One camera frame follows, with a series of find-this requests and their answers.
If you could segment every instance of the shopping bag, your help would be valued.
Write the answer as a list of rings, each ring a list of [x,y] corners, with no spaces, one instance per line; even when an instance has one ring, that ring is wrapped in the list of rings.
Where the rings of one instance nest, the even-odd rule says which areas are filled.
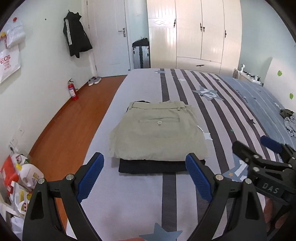
[[[20,68],[18,45],[0,52],[0,83]]]
[[[26,38],[22,22],[17,18],[8,20],[3,29],[6,32],[6,48],[12,48]]]

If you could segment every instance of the electrical outlet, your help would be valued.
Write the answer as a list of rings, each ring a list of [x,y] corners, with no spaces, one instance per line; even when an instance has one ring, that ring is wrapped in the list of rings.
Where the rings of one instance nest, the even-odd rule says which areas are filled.
[[[9,143],[8,143],[8,149],[9,149],[10,151],[13,151],[13,152],[14,152],[15,147],[9,142]]]
[[[13,145],[13,147],[15,147],[18,143],[18,140],[16,138],[15,135],[13,135],[12,139],[10,140],[10,144]]]
[[[25,133],[25,128],[23,125],[20,125],[20,127],[17,129],[17,135],[21,137]]]

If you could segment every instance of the blue foam tip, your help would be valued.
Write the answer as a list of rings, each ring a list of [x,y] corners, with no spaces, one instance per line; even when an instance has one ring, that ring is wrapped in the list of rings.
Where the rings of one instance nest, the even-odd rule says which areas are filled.
[[[191,155],[186,156],[185,164],[200,196],[208,202],[211,202],[213,199],[211,185]]]
[[[87,170],[86,174],[82,178],[78,185],[78,194],[76,199],[78,202],[82,202],[83,199],[88,198],[98,176],[100,175],[104,167],[104,156],[100,154],[90,168]]]
[[[267,147],[268,149],[271,149],[275,153],[279,154],[283,151],[283,148],[280,143],[276,142],[275,140],[272,140],[267,136],[261,136],[260,142],[263,146]]]

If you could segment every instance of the wooden floor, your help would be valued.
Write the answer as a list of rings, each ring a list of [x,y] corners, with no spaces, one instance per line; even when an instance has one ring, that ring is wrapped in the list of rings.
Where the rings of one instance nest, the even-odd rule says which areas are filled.
[[[98,84],[83,86],[79,99],[68,101],[48,124],[30,152],[31,163],[47,181],[63,179],[83,164],[91,140],[125,77],[105,77]],[[57,199],[57,205],[66,227],[61,199]]]

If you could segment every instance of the white wardrobe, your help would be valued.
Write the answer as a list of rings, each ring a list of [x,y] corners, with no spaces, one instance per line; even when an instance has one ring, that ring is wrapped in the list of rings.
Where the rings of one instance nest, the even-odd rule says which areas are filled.
[[[151,68],[232,76],[242,42],[239,0],[147,0]]]

